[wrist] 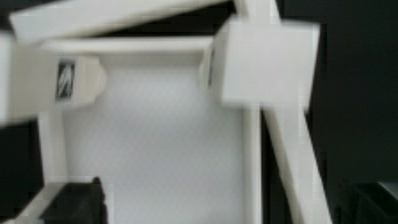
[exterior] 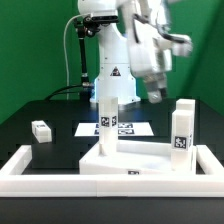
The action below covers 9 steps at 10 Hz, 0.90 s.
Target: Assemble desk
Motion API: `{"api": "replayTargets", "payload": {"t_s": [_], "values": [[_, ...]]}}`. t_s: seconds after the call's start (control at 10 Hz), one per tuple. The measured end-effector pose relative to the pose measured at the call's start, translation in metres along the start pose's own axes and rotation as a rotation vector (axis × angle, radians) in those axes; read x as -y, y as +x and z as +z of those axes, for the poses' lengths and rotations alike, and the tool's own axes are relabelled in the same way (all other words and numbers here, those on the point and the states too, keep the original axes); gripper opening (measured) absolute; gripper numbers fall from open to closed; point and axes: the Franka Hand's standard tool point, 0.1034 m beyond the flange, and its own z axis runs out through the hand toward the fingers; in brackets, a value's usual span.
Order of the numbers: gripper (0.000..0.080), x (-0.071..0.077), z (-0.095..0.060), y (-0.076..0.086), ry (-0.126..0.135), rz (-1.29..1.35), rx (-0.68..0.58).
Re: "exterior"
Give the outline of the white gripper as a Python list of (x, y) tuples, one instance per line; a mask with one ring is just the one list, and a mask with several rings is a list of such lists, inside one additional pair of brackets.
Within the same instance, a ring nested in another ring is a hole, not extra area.
[[(172, 68), (171, 44), (164, 40), (158, 31), (149, 24), (136, 19), (127, 29), (127, 46), (132, 74), (144, 77), (150, 103), (159, 103), (167, 97), (167, 77)], [(149, 74), (157, 74), (157, 80)]]

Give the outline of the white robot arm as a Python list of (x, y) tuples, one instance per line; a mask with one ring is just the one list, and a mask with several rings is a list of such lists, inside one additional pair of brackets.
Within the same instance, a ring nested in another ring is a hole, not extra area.
[(149, 101), (161, 102), (172, 68), (167, 0), (78, 0), (78, 10), (86, 34), (98, 37), (99, 74), (90, 102), (115, 97), (122, 106), (136, 103), (138, 78)]

